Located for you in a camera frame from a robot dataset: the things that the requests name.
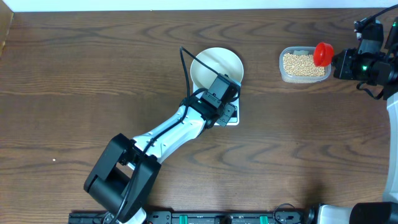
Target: brown tabletop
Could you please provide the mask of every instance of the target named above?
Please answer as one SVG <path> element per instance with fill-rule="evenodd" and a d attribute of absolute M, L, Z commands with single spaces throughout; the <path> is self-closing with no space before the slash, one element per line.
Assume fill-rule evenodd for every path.
<path fill-rule="evenodd" d="M 173 153 L 149 205 L 259 211 L 380 201 L 386 102 L 332 75 L 290 84 L 279 72 L 286 47 L 357 47 L 353 21 L 377 11 L 17 13 L 0 60 L 0 222 L 66 223 L 72 210 L 103 209 L 83 183 L 113 136 L 140 135 L 176 112 L 186 93 L 180 45 L 242 58 L 241 123 Z M 385 37 L 393 17 L 380 18 Z"/>

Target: beans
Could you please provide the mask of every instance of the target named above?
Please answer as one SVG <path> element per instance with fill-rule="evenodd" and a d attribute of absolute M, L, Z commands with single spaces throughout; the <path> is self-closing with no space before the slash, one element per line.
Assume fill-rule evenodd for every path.
<path fill-rule="evenodd" d="M 320 77 L 325 75 L 324 67 L 316 67 L 313 64 L 312 55 L 284 55 L 284 69 L 289 75 Z"/>

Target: plastic container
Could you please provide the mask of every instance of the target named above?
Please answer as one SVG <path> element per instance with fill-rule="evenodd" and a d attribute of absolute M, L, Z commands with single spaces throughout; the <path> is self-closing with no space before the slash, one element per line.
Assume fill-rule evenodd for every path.
<path fill-rule="evenodd" d="M 279 56 L 279 70 L 282 74 L 282 79 L 288 83 L 315 83 L 327 79 L 331 72 L 331 65 L 325 67 L 325 75 L 321 77 L 303 77 L 288 74 L 284 68 L 284 55 L 287 53 L 293 54 L 295 50 L 305 50 L 308 51 L 309 55 L 313 55 L 315 47 L 288 47 L 282 51 Z"/>

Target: white wall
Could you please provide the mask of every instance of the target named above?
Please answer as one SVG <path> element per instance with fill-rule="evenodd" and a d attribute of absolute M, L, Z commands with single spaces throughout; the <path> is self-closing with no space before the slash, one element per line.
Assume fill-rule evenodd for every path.
<path fill-rule="evenodd" d="M 393 0 L 3 0 L 14 12 L 389 7 Z"/>

